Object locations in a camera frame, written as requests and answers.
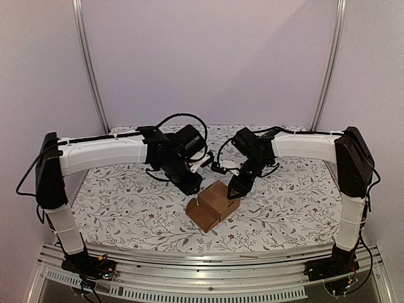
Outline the brown cardboard box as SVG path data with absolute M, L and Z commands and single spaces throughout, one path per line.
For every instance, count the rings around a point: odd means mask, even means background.
M 226 184 L 215 181 L 188 202 L 186 215 L 204 233 L 208 233 L 240 206 L 241 199 L 228 199 L 227 191 Z

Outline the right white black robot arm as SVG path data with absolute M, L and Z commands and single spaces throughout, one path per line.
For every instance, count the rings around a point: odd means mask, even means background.
M 331 275 L 340 275 L 351 263 L 346 251 L 357 245 L 366 213 L 371 209 L 371 189 L 380 175 L 360 131 L 348 127 L 336 132 L 289 131 L 279 126 L 252 131 L 242 128 L 230 140 L 246 160 L 234 169 L 228 199 L 245 197 L 264 168 L 278 158 L 304 158 L 336 165 L 337 188 L 342 198 L 340 229 L 335 241 L 339 250 L 326 262 Z

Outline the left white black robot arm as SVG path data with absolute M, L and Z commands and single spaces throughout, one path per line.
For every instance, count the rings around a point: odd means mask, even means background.
M 81 274 L 92 271 L 94 262 L 85 253 L 85 243 L 68 206 L 64 177 L 77 172 L 127 163 L 144 163 L 149 171 L 161 170 L 165 181 L 183 194 L 198 193 L 202 176 L 198 169 L 207 165 L 207 135 L 188 124 L 174 133 L 156 126 L 138 127 L 132 133 L 106 134 L 87 138 L 60 139 L 45 135 L 41 150 L 29 170 L 35 172 L 32 197 L 69 256 L 70 265 Z

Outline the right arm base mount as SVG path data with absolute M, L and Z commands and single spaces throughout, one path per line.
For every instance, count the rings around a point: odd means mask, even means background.
M 338 248 L 336 244 L 332 247 L 330 257 L 308 261 L 304 266 L 303 273 L 308 276 L 310 282 L 344 275 L 359 269 L 355 249 L 345 251 Z

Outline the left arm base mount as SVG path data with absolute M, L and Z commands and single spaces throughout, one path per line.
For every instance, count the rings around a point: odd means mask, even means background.
M 108 254 L 91 256 L 86 247 L 82 252 L 68 254 L 64 250 L 61 268 L 89 280 L 111 280 L 116 276 L 117 263 Z

